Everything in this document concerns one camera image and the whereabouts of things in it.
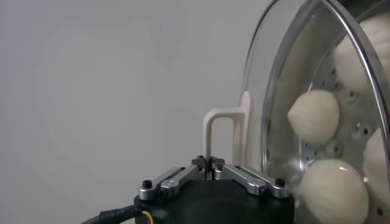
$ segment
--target metal rim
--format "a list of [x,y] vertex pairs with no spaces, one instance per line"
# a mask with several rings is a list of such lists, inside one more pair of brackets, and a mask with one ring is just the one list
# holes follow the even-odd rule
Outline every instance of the metal rim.
[[374,47],[371,45],[368,37],[352,17],[352,15],[335,0],[321,0],[329,11],[332,12],[347,32],[356,52],[358,53],[363,69],[369,79],[372,87],[375,102],[377,103],[378,112],[381,120],[381,131],[383,135],[383,144],[385,146],[386,161],[388,165],[388,179],[390,178],[389,161],[390,161],[390,132],[389,132],[389,113],[390,90],[388,80],[383,70],[382,64],[378,58]]
[[[243,90],[246,89],[248,86],[249,81],[249,67],[253,60],[253,46],[254,43],[256,43],[258,38],[258,31],[261,29],[261,23],[263,22],[264,18],[267,16],[271,8],[275,6],[275,4],[278,2],[278,0],[272,0],[269,5],[266,7],[265,11],[263,12],[262,16],[260,17],[260,20],[256,26],[255,33],[252,37],[252,41],[250,43],[249,52],[247,55],[246,65],[245,65],[245,71],[244,71],[244,78],[243,78]],[[348,36],[350,37],[352,44],[358,53],[358,57],[361,61],[361,64],[363,65],[364,71],[367,75],[367,78],[369,79],[369,83],[372,87],[372,93],[374,94],[374,99],[377,104],[377,108],[379,110],[380,115],[380,121],[381,121],[381,130],[383,135],[383,143],[386,148],[385,154],[386,154],[386,160],[388,165],[388,178],[390,179],[390,128],[389,128],[389,106],[390,106],[390,90],[388,86],[388,81],[386,78],[386,74],[383,70],[383,67],[378,59],[378,56],[371,45],[371,42],[369,41],[368,37],[364,33],[364,31],[361,29],[360,25],[356,21],[356,19],[336,0],[317,0],[317,1],[307,1],[304,3],[304,5],[301,6],[299,12],[304,12],[308,7],[313,6],[314,4],[321,3],[326,8],[329,9],[329,11],[335,16],[337,21],[340,23],[342,28],[347,32]],[[291,33],[298,33],[299,32],[299,26],[297,27],[289,27],[288,32],[289,35]],[[281,60],[285,55],[281,54],[280,51],[282,47],[287,47],[288,43],[286,43],[286,37],[283,38],[282,43],[280,44],[279,50],[277,51],[277,55],[275,57],[275,61],[278,61],[278,65],[280,64]],[[267,150],[266,150],[266,135],[268,131],[268,123],[266,120],[267,117],[267,109],[269,105],[266,105],[267,103],[272,104],[273,98],[271,90],[269,90],[269,85],[272,84],[272,79],[275,78],[275,75],[277,74],[275,64],[272,65],[271,74],[270,74],[270,80],[266,91],[266,98],[264,99],[263,104],[263,113],[262,113],[262,120],[261,121],[261,168],[262,171],[266,170],[266,163],[267,163]]]

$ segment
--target white bun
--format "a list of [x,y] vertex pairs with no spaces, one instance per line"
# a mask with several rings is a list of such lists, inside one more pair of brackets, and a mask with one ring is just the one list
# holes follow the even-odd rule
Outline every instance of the white bun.
[[[383,65],[383,69],[389,78],[390,13],[364,20],[360,26],[366,33],[368,39],[370,39]],[[361,66],[356,50],[353,48],[348,36],[345,36],[335,49],[334,63],[338,77],[346,87],[361,93],[368,93],[370,91],[366,73]]]
[[312,90],[295,101],[287,117],[294,132],[304,141],[322,144],[336,132],[339,107],[332,93]]
[[361,224],[369,197],[360,174],[339,159],[312,164],[300,184],[308,210],[323,224]]

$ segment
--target glass pot lid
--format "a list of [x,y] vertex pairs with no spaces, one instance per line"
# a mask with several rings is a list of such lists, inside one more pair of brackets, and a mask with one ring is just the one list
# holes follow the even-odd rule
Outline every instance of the glass pot lid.
[[247,163],[286,179],[296,223],[389,223],[390,3],[342,4],[264,11],[243,81]]

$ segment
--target black screw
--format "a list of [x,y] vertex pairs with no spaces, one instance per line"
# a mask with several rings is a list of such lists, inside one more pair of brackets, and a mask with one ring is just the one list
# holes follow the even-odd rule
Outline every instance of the black screw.
[[383,215],[382,208],[377,208],[377,214],[378,214],[379,216],[382,216],[382,215]]
[[218,170],[222,170],[222,168],[224,167],[222,164],[215,164],[215,167],[218,169]]
[[153,186],[153,182],[151,180],[144,180],[142,181],[142,187],[143,189],[150,189]]
[[278,187],[285,187],[286,186],[286,180],[283,178],[276,178],[275,184]]

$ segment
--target silver metal bracket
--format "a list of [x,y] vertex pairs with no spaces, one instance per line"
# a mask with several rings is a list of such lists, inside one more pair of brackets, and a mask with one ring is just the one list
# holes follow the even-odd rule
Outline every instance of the silver metal bracket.
[[178,174],[180,171],[182,171],[181,168],[173,167],[169,169],[167,172],[161,174],[156,179],[152,180],[152,184],[150,187],[146,187],[141,185],[138,190],[138,195],[140,196],[141,200],[153,200],[155,196],[160,191],[161,182],[163,182],[166,179],[172,178],[176,174]]
[[164,180],[161,183],[161,189],[166,191],[167,197],[173,197],[179,193],[180,188],[189,180],[204,180],[204,178],[205,169],[190,165],[171,179]]
[[289,189],[284,180],[266,177],[247,167],[218,164],[214,174],[216,180],[235,180],[250,194],[261,196],[265,190],[269,190],[277,198],[286,198],[289,195]]

